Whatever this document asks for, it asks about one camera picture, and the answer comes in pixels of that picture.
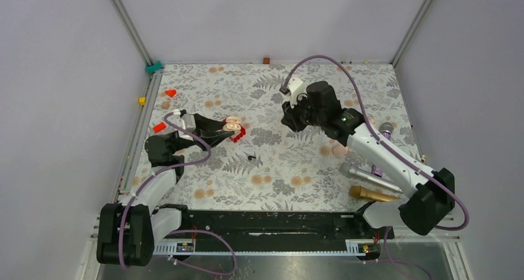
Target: metal floor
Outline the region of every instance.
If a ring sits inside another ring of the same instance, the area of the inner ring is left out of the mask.
[[[388,244],[394,258],[411,260],[425,267],[433,279],[453,279],[451,270],[438,243],[402,243]],[[386,258],[382,249],[381,258]],[[213,276],[204,272],[174,266],[166,257],[154,258],[146,267],[132,267],[124,271],[117,265],[102,266],[98,280],[176,280],[176,279],[300,279],[300,280],[351,280],[351,279],[387,279],[404,280],[395,267],[389,263],[355,263],[355,258],[346,257],[293,257],[293,256],[260,256],[239,257],[239,269],[233,276]],[[191,257],[188,263],[216,271],[227,271],[232,268],[231,257]],[[401,265],[413,277],[426,279],[427,276],[416,267]]]

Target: green clip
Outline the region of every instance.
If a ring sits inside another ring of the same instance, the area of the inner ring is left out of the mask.
[[[146,72],[148,74],[153,74],[155,73],[157,70],[160,70],[162,69],[164,66],[162,66],[162,63],[160,61],[157,61],[154,65],[152,66],[146,66]]]

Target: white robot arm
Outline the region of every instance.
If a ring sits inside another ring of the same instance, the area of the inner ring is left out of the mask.
[[[282,104],[282,123],[293,131],[303,130],[308,125],[320,126],[324,133],[351,148],[381,168],[406,196],[391,202],[370,202],[357,211],[372,227],[406,225],[420,235],[426,235],[454,207],[454,200],[437,185],[423,176],[426,173],[454,192],[455,180],[451,172],[442,169],[436,172],[413,159],[393,145],[374,127],[371,133],[364,118],[355,109],[342,109],[333,87],[327,82],[315,82],[304,87],[299,78],[288,84],[289,101]],[[393,155],[381,143],[386,143],[398,155]],[[399,156],[414,164],[412,169]]]

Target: gold microphone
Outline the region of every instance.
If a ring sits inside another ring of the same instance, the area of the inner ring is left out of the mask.
[[[349,195],[357,200],[372,200],[377,202],[389,202],[399,199],[392,195],[386,195],[385,193],[376,192],[358,185],[353,185],[349,188]]]

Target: floral tablecloth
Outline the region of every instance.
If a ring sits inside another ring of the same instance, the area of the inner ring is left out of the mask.
[[[280,123],[284,97],[278,92],[292,64],[187,64],[166,65],[154,103],[148,135],[172,109],[186,109],[222,120],[233,115],[243,119],[247,134],[237,143],[229,139],[212,150],[205,163],[185,168],[180,182],[161,203],[186,204],[196,210],[354,211],[365,202],[349,196],[351,185],[366,182],[339,174],[343,162],[370,171],[371,163],[350,151],[345,158],[332,155],[336,142],[308,127],[294,133]],[[418,157],[404,101],[391,65],[346,66],[357,81],[368,115],[379,126],[393,123],[392,142]],[[358,109],[355,91],[336,66],[306,64],[296,71],[306,83],[330,83],[345,107]],[[176,89],[170,98],[165,90]],[[170,128],[162,133],[171,132]],[[204,157],[191,147],[186,161]],[[256,156],[248,160],[247,156]],[[150,174],[142,149],[133,189]]]

